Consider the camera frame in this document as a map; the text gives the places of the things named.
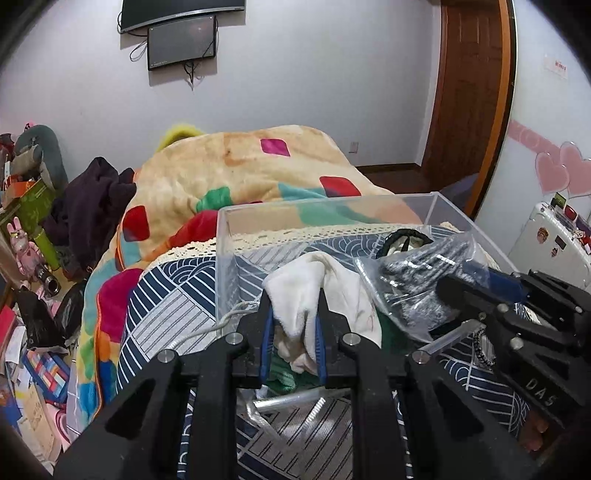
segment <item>plastic bag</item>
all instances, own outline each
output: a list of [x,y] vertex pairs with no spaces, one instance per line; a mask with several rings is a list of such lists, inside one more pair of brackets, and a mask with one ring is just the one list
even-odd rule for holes
[[63,348],[63,335],[51,318],[45,302],[39,300],[35,292],[26,289],[17,290],[15,296],[27,328],[27,348]]
[[61,301],[53,318],[61,334],[66,340],[66,345],[71,343],[72,336],[78,331],[82,324],[82,308],[84,308],[84,290],[86,280],[74,285]]
[[429,343],[429,331],[453,320],[457,312],[435,292],[444,275],[489,286],[486,256],[471,233],[372,260],[356,258],[355,267],[376,307],[409,337]]

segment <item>wooden door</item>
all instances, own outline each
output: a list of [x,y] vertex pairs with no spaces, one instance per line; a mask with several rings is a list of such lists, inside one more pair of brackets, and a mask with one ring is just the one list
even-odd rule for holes
[[423,159],[433,190],[480,172],[497,113],[504,53],[498,0],[447,3],[441,8],[439,78]]

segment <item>cardboard box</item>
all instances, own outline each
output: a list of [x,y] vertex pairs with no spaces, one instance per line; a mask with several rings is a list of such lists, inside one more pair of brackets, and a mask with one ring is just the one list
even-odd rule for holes
[[19,199],[28,189],[35,185],[34,181],[13,181],[2,197],[2,207],[6,208],[14,199]]
[[39,180],[29,188],[25,195],[14,199],[8,207],[0,213],[0,230],[10,245],[10,236],[6,226],[16,216],[21,221],[22,229],[29,238],[33,238],[33,232],[39,221],[45,218],[51,211],[51,204],[56,198],[56,193],[47,188],[42,180]]

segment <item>navy wave pattern fabric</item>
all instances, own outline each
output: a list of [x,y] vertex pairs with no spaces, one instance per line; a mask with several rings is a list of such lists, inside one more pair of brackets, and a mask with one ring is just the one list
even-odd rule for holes
[[[444,228],[431,228],[434,239],[450,235]],[[262,281],[304,252],[326,252],[345,267],[354,270],[355,257],[375,257],[387,233],[348,235],[302,244],[291,242],[265,247],[237,257],[241,300],[256,300],[262,292]],[[125,322],[122,349],[117,372],[117,389],[129,383],[141,368],[162,348],[187,333],[215,323],[215,257],[190,258],[155,267],[140,280],[132,292]],[[517,310],[527,315],[524,309]],[[185,354],[200,351],[215,339],[212,332],[192,339],[178,348]],[[471,339],[466,339],[440,357],[444,368],[460,382],[510,432],[517,434],[528,407],[494,375],[477,366]],[[184,478],[189,444],[194,392],[187,405],[178,477]],[[305,449],[282,449],[259,427],[236,416],[236,454],[238,474],[244,480],[296,479],[306,472],[315,479],[348,480],[352,478],[352,423],[348,398],[327,400],[311,429],[302,428],[313,406],[292,408],[265,415],[267,420],[290,445]],[[398,409],[403,439],[404,422]],[[407,452],[407,476],[412,468]]]

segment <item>black plastic bag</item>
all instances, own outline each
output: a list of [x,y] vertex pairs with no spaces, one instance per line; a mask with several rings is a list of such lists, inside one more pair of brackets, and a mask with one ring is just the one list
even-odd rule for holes
[[47,305],[31,290],[15,293],[22,321],[27,329],[27,348],[64,347],[64,336],[51,318]]
[[56,316],[53,318],[64,340],[68,340],[76,333],[82,324],[82,308],[84,308],[84,290],[86,289],[86,280],[74,285],[61,301],[57,309]]

